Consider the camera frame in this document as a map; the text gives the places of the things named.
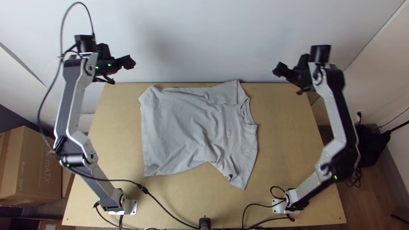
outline robotic arm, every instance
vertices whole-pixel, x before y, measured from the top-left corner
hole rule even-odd
[[[98,195],[103,210],[109,214],[133,215],[136,213],[137,201],[128,200],[121,189],[114,188],[107,180],[98,166],[97,152],[88,137],[78,130],[78,122],[85,88],[97,81],[115,84],[108,75],[116,73],[122,67],[132,69],[135,61],[129,55],[115,59],[111,56],[108,45],[97,45],[91,35],[76,35],[75,41],[79,58],[73,55],[63,64],[65,87],[54,129],[55,155],[64,168],[75,174],[80,173]]]
[[[344,76],[336,65],[328,64],[330,50],[330,45],[311,46],[310,54],[302,55],[293,70],[281,62],[273,70],[274,75],[298,86],[297,94],[316,91],[324,99],[334,136],[323,148],[312,175],[285,192],[285,202],[274,207],[275,213],[299,213],[325,188],[351,177],[360,160],[357,134],[342,93]]]

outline baseboard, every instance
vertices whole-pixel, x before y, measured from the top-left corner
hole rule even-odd
[[[378,160],[382,162],[386,178],[391,185],[398,207],[409,210],[409,193],[388,147],[384,149]]]

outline wooden table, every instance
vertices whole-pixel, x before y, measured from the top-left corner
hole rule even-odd
[[[271,205],[270,187],[296,187],[313,172],[323,147],[305,95],[285,83],[244,83],[251,98],[251,113],[258,124],[259,153],[245,191],[235,188],[211,164],[167,176],[143,177],[141,113],[138,97],[151,85],[167,87],[210,87],[212,83],[126,83],[106,85],[97,108],[90,139],[99,155],[99,165],[110,179],[128,179],[146,186],[174,215],[197,225],[211,218],[214,228],[241,227],[244,208],[250,203]],[[125,216],[124,227],[187,228],[169,217],[149,196],[133,184],[113,182],[128,198],[139,200],[134,216]],[[75,177],[63,224],[111,227],[92,208],[98,200],[80,177]],[[110,216],[118,223],[119,216]],[[278,217],[272,209],[250,207],[245,216],[249,227]],[[346,223],[336,186],[310,200],[296,221],[287,219],[262,224],[264,227],[306,226]]]

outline gray t-shirt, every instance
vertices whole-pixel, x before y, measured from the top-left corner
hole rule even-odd
[[[140,97],[144,176],[210,162],[244,190],[257,157],[257,125],[238,80],[208,88],[149,87]]]

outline electrical outlet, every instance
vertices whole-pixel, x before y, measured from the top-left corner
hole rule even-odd
[[[361,109],[361,110],[358,110],[358,111],[355,113],[355,116],[354,116],[354,123],[355,123],[355,124],[356,124],[356,123],[359,123],[359,121],[362,120],[363,112],[364,112],[364,110]]]

